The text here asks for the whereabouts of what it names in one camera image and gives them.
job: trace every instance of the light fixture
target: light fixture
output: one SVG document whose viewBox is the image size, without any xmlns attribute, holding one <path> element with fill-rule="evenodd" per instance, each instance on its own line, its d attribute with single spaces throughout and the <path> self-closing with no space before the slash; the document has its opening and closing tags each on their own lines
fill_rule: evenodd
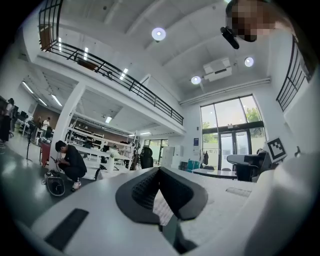
<svg viewBox="0 0 320 256">
<path fill-rule="evenodd" d="M 44 101 L 42 99 L 39 98 L 39 101 L 41 101 L 43 105 L 47 106 L 47 104 L 44 103 Z"/>
<path fill-rule="evenodd" d="M 151 35 L 154 40 L 159 42 L 166 38 L 166 31 L 161 27 L 156 27 L 154 30 L 152 30 Z"/>
<path fill-rule="evenodd" d="M 22 81 L 22 83 L 29 90 L 30 93 L 34 94 L 34 92 L 29 88 L 25 81 Z"/>
<path fill-rule="evenodd" d="M 58 38 L 59 41 L 59 52 L 61 52 L 62 48 L 61 48 L 61 37 Z"/>
<path fill-rule="evenodd" d="M 108 117 L 106 118 L 105 122 L 106 122 L 107 124 L 109 124 L 111 120 L 112 120 L 112 117 L 111 117 L 111 116 L 108 116 Z"/>
<path fill-rule="evenodd" d="M 87 60 L 87 57 L 88 57 L 88 54 L 87 52 L 89 51 L 88 47 L 84 48 L 84 56 L 83 56 L 83 59 L 86 61 Z"/>
<path fill-rule="evenodd" d="M 251 66 L 254 64 L 254 59 L 251 58 L 251 57 L 248 57 L 248 58 L 245 59 L 244 64 L 245 64 L 247 67 L 251 67 Z"/>
<path fill-rule="evenodd" d="M 201 83 L 201 78 L 199 76 L 194 76 L 191 78 L 191 83 L 193 83 L 194 85 L 198 85 Z"/>
<path fill-rule="evenodd" d="M 121 76 L 120 76 L 120 80 L 123 80 L 123 79 L 125 78 L 126 73 L 127 73 L 128 71 L 129 71 L 129 70 L 128 70 L 127 68 L 125 68 L 125 69 L 123 70 L 123 73 L 122 73 Z"/>
<path fill-rule="evenodd" d="M 61 105 L 60 101 L 57 99 L 57 97 L 56 97 L 55 95 L 53 95 L 53 94 L 51 94 L 51 96 L 52 96 L 52 98 L 55 100 L 55 102 L 56 102 L 60 107 L 62 107 L 62 105 Z"/>
</svg>

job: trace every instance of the crouching man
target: crouching man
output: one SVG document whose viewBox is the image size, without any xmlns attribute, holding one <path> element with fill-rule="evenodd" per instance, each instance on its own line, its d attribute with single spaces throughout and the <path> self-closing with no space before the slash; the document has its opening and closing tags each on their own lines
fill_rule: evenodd
<svg viewBox="0 0 320 256">
<path fill-rule="evenodd" d="M 55 144 L 55 150 L 65 154 L 65 158 L 58 161 L 58 166 L 68 178 L 74 181 L 72 190 L 76 191 L 81 186 L 79 178 L 85 176 L 87 172 L 83 158 L 74 146 L 67 145 L 61 140 Z"/>
</svg>

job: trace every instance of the ceiling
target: ceiling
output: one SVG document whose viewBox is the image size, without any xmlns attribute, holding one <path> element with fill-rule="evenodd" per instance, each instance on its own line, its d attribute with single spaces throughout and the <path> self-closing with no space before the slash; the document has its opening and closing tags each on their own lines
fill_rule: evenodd
<svg viewBox="0 0 320 256">
<path fill-rule="evenodd" d="M 185 96 L 200 87 L 193 85 L 190 79 L 204 76 L 203 66 L 221 58 L 229 58 L 232 75 L 213 82 L 203 79 L 205 92 L 213 91 L 222 80 L 231 77 L 243 74 L 267 76 L 268 58 L 265 56 L 269 48 L 264 46 L 268 38 L 254 43 L 239 41 L 240 49 L 234 50 L 220 33 L 225 25 L 226 5 L 224 0 L 65 0 L 61 17 L 94 20 L 132 38 L 132 43 L 139 44 L 157 61 L 171 76 L 179 93 Z M 166 38 L 158 43 L 151 36 L 156 27 L 166 30 Z M 128 74 L 138 81 L 147 75 L 145 63 L 142 65 L 129 59 L 110 45 L 63 27 L 60 27 L 59 35 L 67 44 L 83 49 L 88 47 L 90 53 L 120 69 L 128 68 Z M 253 67 L 244 65 L 246 57 L 254 58 Z"/>
<path fill-rule="evenodd" d="M 34 92 L 32 96 L 39 104 L 43 105 L 39 101 L 39 98 L 41 98 L 47 104 L 46 107 L 48 109 L 60 113 L 78 82 L 45 68 L 39 69 L 32 65 L 28 65 L 27 68 L 29 75 L 24 78 L 24 81 Z M 62 106 L 56 103 L 52 95 L 57 97 Z M 112 117 L 109 123 L 110 132 L 131 134 L 139 131 L 151 132 L 152 135 L 172 132 L 165 126 L 155 123 L 148 116 L 135 109 L 119 104 L 118 101 L 90 87 L 87 87 L 83 93 L 76 106 L 76 112 L 95 120 L 85 119 L 88 122 L 92 122 L 93 125 L 100 127 L 102 127 L 102 124 L 105 124 L 107 117 Z"/>
</svg>

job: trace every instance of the railing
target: railing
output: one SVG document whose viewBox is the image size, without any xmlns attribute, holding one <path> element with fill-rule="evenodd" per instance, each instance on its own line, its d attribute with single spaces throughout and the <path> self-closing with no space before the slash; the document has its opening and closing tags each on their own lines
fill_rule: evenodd
<svg viewBox="0 0 320 256">
<path fill-rule="evenodd" d="M 171 106 L 169 106 L 160 97 L 155 95 L 151 90 L 146 88 L 140 82 L 135 80 L 128 74 L 107 61 L 75 46 L 67 43 L 59 42 L 59 17 L 63 0 L 47 0 L 45 8 L 39 13 L 39 34 L 41 50 L 51 52 L 62 56 L 67 60 L 76 62 L 77 64 L 116 82 L 122 87 L 141 97 L 145 101 L 152 104 L 155 108 L 161 110 L 173 120 L 183 125 L 184 118 Z M 45 28 L 45 32 L 41 34 L 41 28 Z"/>
<path fill-rule="evenodd" d="M 300 65 L 299 55 L 300 53 L 296 44 L 296 40 L 294 37 L 292 37 L 292 50 L 289 68 L 281 90 L 276 98 L 276 101 L 279 102 L 282 111 L 285 111 L 285 109 L 288 107 L 306 78 Z"/>
</svg>

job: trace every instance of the white sneaker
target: white sneaker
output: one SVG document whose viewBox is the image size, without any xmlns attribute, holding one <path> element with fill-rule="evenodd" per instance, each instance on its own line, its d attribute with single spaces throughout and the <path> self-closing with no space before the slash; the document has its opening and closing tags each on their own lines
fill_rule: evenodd
<svg viewBox="0 0 320 256">
<path fill-rule="evenodd" d="M 78 190 L 78 189 L 80 188 L 80 186 L 81 186 L 81 182 L 80 182 L 80 180 L 78 179 L 77 182 L 73 183 L 73 185 L 72 185 L 72 190 L 73 190 L 73 191 L 76 191 L 76 190 Z"/>
</svg>

